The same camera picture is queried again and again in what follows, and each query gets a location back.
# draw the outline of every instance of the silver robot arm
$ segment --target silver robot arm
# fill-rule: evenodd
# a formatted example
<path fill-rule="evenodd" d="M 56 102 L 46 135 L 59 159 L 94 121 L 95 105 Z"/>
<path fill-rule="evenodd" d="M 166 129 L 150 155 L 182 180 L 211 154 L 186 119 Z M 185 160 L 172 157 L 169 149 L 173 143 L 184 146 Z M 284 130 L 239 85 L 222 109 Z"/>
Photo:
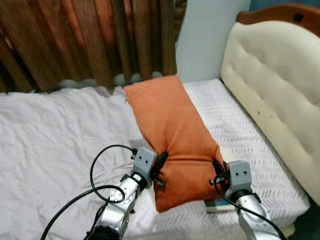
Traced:
<path fill-rule="evenodd" d="M 217 164 L 217 161 L 215 161 L 213 166 L 217 175 L 219 175 L 219 172 L 222 170 Z M 226 178 L 228 178 L 230 186 L 225 193 L 225 197 L 270 220 L 269 211 L 261 204 L 258 195 L 253 193 L 251 189 L 252 179 L 249 163 L 234 161 L 228 163 L 226 168 L 228 172 L 224 173 L 228 175 Z M 226 178 L 221 177 L 218 181 L 224 182 Z M 237 207 L 235 210 L 239 216 L 239 225 L 245 232 L 248 240 L 281 240 L 274 227 L 265 220 Z"/>
<path fill-rule="evenodd" d="M 119 203 L 109 203 L 103 210 L 96 222 L 88 240 L 121 240 L 128 227 L 129 216 L 134 213 L 134 205 L 137 197 L 144 188 L 149 188 L 155 180 L 162 185 L 166 183 L 158 178 L 160 169 L 163 167 L 168 153 L 164 152 L 157 158 L 157 154 L 147 148 L 140 147 L 133 156 L 133 168 L 131 175 L 125 175 L 117 184 L 124 194 L 116 189 L 110 191 L 111 201 L 121 201 Z"/>

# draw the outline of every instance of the textured white blanket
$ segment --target textured white blanket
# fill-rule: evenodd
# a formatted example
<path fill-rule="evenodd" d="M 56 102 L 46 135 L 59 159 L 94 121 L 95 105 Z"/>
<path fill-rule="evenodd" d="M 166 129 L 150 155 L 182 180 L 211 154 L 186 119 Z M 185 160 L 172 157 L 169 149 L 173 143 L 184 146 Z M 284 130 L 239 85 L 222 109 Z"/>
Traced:
<path fill-rule="evenodd" d="M 223 84 L 216 79 L 185 88 L 216 141 L 236 159 L 251 163 L 252 187 L 274 221 L 284 227 L 305 212 L 306 194 Z M 121 88 L 112 95 L 103 87 L 0 95 L 0 239 L 40 239 L 53 215 L 90 189 L 92 160 L 111 144 L 146 144 Z M 96 185 L 117 183 L 131 167 L 129 151 L 106 152 L 96 164 Z M 101 204 L 94 194 L 78 201 L 47 239 L 83 239 Z M 207 214 L 201 201 L 158 214 L 152 189 L 142 193 L 135 209 L 127 240 L 243 235 L 234 212 Z"/>

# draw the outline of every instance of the wooden headboard trim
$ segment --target wooden headboard trim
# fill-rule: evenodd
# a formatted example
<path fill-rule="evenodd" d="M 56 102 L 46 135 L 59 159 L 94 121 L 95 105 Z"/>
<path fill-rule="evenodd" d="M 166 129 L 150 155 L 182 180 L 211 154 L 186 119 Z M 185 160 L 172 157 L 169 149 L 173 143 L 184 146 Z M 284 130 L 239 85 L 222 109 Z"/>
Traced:
<path fill-rule="evenodd" d="M 284 21 L 303 27 L 320 38 L 320 8 L 303 4 L 278 4 L 257 11 L 241 11 L 236 21 L 245 25 Z"/>

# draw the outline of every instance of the white wall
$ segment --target white wall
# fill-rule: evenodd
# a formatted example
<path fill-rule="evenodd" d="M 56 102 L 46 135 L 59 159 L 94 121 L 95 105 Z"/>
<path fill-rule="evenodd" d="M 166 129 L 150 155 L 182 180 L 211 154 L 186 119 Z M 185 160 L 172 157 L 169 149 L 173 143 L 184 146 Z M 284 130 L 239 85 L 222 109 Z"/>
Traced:
<path fill-rule="evenodd" d="M 176 43 L 177 74 L 183 82 L 220 78 L 229 32 L 251 0 L 188 0 Z"/>

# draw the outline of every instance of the bed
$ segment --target bed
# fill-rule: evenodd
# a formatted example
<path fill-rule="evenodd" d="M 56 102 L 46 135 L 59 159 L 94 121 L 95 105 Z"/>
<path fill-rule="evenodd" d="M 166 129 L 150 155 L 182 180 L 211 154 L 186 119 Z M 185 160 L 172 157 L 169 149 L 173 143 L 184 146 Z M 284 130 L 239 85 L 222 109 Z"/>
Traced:
<path fill-rule="evenodd" d="M 287 236 L 308 210 L 309 195 L 320 202 L 320 28 L 308 24 L 315 18 L 319 9 L 295 4 L 240 13 L 226 44 L 222 80 L 184 84 L 220 147 L 250 162 L 252 188 Z M 39 239 L 69 199 L 91 188 L 90 165 L 103 147 L 148 144 L 122 87 L 1 93 L 0 118 L 2 239 Z M 96 184 L 117 183 L 132 167 L 130 156 L 122 149 L 106 152 L 96 164 Z M 101 204 L 91 195 L 73 205 L 47 239 L 83 239 Z M 150 188 L 138 199 L 124 239 L 245 235 L 234 211 L 209 214 L 202 201 L 159 214 Z"/>

